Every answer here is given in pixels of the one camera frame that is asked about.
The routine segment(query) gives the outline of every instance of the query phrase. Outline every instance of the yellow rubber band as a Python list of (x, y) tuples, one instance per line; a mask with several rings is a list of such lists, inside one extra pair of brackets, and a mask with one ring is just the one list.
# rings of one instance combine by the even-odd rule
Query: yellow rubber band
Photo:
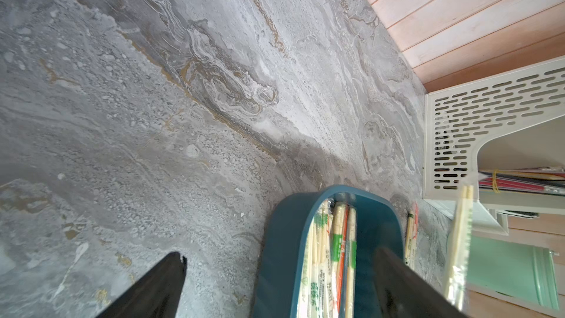
[(493, 170), (493, 175), (491, 176), (491, 178), (493, 179), (493, 190), (495, 193), (500, 193), (500, 190), (498, 189), (498, 184), (496, 183), (496, 173), (498, 172), (498, 169)]

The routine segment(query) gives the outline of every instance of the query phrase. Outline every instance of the gray marble tile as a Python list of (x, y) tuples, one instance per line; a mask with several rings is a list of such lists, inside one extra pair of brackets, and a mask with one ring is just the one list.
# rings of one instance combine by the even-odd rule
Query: gray marble tile
[(168, 251), (246, 317), (265, 224), (335, 183), (421, 207), (424, 88), (365, 0), (0, 0), (0, 311), (94, 316)]

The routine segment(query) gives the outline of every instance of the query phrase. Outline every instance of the blue plastic container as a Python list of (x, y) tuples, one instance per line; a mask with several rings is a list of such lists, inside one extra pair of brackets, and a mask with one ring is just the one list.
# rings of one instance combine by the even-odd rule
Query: blue plastic container
[(276, 207), (265, 233), (265, 248), (255, 291), (253, 318), (296, 317), (310, 223), (322, 201), (333, 198), (338, 193), (355, 195), (350, 197), (348, 203), (357, 208), (354, 316), (381, 317), (373, 284), (372, 254), (378, 247), (385, 246), (399, 258), (404, 258), (398, 216), (391, 203), (380, 196), (357, 188), (336, 185), (319, 193), (290, 195)]

